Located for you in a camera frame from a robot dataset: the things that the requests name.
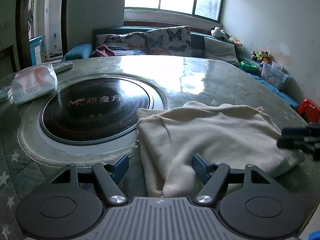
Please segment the red plastic stool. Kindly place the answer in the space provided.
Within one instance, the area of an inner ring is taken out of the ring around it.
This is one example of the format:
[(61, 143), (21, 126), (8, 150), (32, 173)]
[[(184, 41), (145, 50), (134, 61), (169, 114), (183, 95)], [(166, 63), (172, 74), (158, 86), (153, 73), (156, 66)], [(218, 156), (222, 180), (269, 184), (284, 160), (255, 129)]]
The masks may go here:
[(320, 108), (311, 99), (304, 99), (298, 109), (298, 114), (307, 123), (318, 123), (320, 116)]

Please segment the clear plastic storage box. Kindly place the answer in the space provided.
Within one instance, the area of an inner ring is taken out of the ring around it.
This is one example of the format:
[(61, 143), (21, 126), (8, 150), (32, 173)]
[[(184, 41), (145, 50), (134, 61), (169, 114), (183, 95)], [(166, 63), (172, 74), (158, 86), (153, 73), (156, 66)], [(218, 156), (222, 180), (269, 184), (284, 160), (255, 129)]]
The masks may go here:
[(264, 62), (262, 64), (261, 78), (278, 90), (283, 90), (289, 83), (291, 76)]

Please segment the black round induction cooktop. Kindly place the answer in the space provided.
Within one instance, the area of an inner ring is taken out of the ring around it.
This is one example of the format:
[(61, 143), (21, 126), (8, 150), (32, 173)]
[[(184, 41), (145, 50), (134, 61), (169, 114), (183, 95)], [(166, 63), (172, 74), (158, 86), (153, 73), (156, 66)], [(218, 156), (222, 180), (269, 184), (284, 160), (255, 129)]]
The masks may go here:
[(93, 145), (118, 139), (135, 129), (136, 111), (153, 107), (139, 82), (100, 77), (68, 85), (43, 107), (40, 125), (46, 136), (68, 145)]

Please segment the grey plain pillow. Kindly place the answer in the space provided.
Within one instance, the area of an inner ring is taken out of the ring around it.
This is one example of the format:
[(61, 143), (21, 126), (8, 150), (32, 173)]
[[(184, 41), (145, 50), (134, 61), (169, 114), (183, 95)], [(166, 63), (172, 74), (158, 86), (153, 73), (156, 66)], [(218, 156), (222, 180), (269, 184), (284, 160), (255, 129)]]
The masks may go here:
[(204, 37), (204, 57), (225, 61), (235, 67), (240, 67), (240, 63), (236, 58), (234, 45), (224, 41)]

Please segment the green bowl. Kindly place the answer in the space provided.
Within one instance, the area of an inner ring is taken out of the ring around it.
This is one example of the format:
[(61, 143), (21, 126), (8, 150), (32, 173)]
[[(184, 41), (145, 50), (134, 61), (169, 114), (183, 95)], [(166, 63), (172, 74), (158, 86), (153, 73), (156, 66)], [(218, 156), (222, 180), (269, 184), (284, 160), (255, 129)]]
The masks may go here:
[(259, 69), (259, 67), (256, 66), (255, 64), (252, 64), (246, 61), (241, 61), (240, 66), (245, 72), (248, 72), (248, 73), (254, 73)]

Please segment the butterfly pillow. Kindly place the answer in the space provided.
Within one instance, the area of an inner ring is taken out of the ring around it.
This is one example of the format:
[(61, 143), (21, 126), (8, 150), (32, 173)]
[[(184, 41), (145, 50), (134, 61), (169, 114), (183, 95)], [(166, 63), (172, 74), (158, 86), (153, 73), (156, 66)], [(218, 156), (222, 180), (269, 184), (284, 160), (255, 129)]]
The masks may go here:
[(128, 34), (99, 34), (95, 36), (95, 48), (105, 45), (116, 56), (146, 55), (146, 37), (143, 32)]
[(191, 57), (191, 28), (178, 26), (160, 28), (146, 32), (146, 40), (152, 55)]

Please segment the white tissue pack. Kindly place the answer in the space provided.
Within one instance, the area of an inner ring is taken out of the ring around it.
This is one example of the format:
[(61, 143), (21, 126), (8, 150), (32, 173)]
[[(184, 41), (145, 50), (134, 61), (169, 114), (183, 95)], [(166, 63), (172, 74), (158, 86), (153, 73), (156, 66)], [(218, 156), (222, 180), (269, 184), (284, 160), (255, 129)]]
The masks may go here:
[(53, 65), (39, 64), (18, 72), (11, 84), (15, 105), (21, 105), (57, 90), (57, 76)]

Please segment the grey remote control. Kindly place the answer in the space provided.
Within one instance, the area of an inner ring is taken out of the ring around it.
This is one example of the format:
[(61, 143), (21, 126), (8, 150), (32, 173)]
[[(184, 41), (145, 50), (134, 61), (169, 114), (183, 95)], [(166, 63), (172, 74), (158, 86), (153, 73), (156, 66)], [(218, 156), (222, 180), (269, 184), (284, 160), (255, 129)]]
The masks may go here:
[(60, 63), (54, 63), (53, 69), (56, 74), (60, 72), (64, 72), (66, 70), (72, 69), (73, 63), (72, 62), (60, 62)]

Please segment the butterfly pillow left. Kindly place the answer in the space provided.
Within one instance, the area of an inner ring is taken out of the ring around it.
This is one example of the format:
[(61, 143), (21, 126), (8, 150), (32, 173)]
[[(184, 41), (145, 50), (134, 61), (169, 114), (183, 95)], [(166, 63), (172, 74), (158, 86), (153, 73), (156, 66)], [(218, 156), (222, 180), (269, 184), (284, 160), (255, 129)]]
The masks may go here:
[(116, 56), (146, 55), (146, 37), (143, 32), (128, 34), (99, 34), (95, 36), (95, 48), (105, 45)]

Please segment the colourful plush toys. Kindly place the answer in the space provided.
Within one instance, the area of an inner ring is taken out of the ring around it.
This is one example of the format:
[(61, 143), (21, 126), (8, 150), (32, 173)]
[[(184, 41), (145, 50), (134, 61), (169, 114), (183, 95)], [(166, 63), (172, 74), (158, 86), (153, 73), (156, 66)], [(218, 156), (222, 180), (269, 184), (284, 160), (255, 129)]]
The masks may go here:
[(262, 62), (270, 63), (270, 57), (271, 57), (271, 54), (268, 51), (264, 51), (264, 50), (254, 51), (253, 50), (251, 52), (251, 59), (258, 61), (260, 63), (262, 63)]

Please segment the cream fleece garment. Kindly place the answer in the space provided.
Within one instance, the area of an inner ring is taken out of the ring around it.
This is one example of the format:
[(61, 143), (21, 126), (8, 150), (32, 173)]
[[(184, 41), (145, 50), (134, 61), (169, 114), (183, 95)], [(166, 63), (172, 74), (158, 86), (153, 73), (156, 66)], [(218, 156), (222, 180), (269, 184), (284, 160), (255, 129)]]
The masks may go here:
[(257, 165), (272, 177), (304, 161), (300, 150), (277, 147), (281, 131), (262, 107), (191, 101), (166, 111), (137, 111), (138, 141), (150, 197), (195, 197), (202, 185), (191, 160), (242, 169)]

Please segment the panda plush toy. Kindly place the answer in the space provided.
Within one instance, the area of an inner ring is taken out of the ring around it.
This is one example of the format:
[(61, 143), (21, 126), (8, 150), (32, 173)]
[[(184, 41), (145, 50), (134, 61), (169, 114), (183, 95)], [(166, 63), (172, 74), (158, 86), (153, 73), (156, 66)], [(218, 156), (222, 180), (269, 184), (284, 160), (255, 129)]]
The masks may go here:
[(218, 38), (220, 40), (228, 40), (229, 35), (223, 30), (220, 29), (219, 27), (213, 27), (210, 29), (211, 35), (214, 38)]

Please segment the blue cabinet in doorway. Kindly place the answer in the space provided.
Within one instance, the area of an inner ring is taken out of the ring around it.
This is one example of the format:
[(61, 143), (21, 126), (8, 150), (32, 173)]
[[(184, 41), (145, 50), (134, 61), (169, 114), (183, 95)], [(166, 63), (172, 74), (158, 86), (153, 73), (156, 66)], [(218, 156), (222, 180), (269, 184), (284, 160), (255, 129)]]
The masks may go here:
[(32, 65), (38, 65), (42, 63), (42, 43), (43, 36), (40, 35), (38, 37), (34, 37), (29, 40), (29, 47), (30, 47), (30, 55), (31, 55), (31, 62)]

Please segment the dark wooden door frame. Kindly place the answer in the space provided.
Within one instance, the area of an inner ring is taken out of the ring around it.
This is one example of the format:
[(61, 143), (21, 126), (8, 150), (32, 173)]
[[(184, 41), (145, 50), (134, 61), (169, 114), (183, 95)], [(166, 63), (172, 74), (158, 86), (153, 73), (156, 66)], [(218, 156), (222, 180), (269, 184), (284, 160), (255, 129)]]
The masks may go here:
[[(15, 30), (18, 62), (20, 65), (20, 69), (24, 69), (31, 66), (31, 54), (28, 38), (28, 1), (29, 0), (16, 0)], [(61, 1), (61, 42), (62, 54), (65, 55), (68, 52), (67, 0)]]

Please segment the butterfly pillow right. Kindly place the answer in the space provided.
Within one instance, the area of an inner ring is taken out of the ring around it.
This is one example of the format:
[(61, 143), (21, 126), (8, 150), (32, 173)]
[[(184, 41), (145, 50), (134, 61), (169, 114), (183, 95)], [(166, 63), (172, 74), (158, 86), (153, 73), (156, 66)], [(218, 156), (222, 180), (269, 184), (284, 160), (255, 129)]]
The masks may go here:
[(191, 57), (191, 28), (178, 26), (160, 28), (146, 32), (146, 40), (152, 55)]

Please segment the pink cloth on sofa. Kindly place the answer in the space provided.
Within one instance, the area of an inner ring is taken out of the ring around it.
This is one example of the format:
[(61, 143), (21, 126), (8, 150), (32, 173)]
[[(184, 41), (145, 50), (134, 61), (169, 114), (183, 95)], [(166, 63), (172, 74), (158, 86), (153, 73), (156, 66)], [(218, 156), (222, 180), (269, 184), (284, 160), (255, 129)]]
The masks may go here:
[(107, 48), (107, 46), (105, 46), (104, 44), (97, 47), (95, 49), (95, 51), (93, 51), (90, 55), (89, 58), (93, 58), (93, 57), (111, 57), (111, 56), (115, 56), (116, 54), (114, 53), (114, 51), (110, 50)]

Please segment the blue sofa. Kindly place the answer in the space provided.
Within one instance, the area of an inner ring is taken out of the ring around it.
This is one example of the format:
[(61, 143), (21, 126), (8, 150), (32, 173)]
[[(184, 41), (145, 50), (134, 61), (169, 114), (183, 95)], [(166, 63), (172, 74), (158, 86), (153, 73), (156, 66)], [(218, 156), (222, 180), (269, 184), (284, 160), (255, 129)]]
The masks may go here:
[[(122, 35), (129, 34), (135, 32), (147, 32), (155, 30), (155, 28), (151, 27), (139, 27), (139, 26), (124, 26), (117, 28), (103, 28), (103, 29), (94, 29), (92, 31), (92, 42), (81, 43), (72, 48), (66, 55), (63, 56), (63, 61), (71, 61), (71, 60), (79, 60), (79, 59), (87, 59), (92, 57), (94, 53), (95, 47), (98, 45), (97, 35)], [(207, 34), (191, 32), (191, 49), (193, 57), (201, 57), (204, 58), (204, 38), (209, 37)], [(240, 51), (240, 48), (235, 48), (235, 53), (237, 56), (237, 61), (245, 61), (255, 65), (258, 69), (249, 74), (249, 76), (256, 79), (259, 83), (266, 86), (269, 90), (271, 90), (274, 94), (276, 94), (279, 98), (281, 98), (287, 105), (292, 107), (295, 111), (298, 110), (300, 104), (289, 95), (280, 91), (274, 85), (268, 83), (263, 80), (261, 77), (262, 72), (262, 64), (257, 61), (252, 61), (245, 54)]]

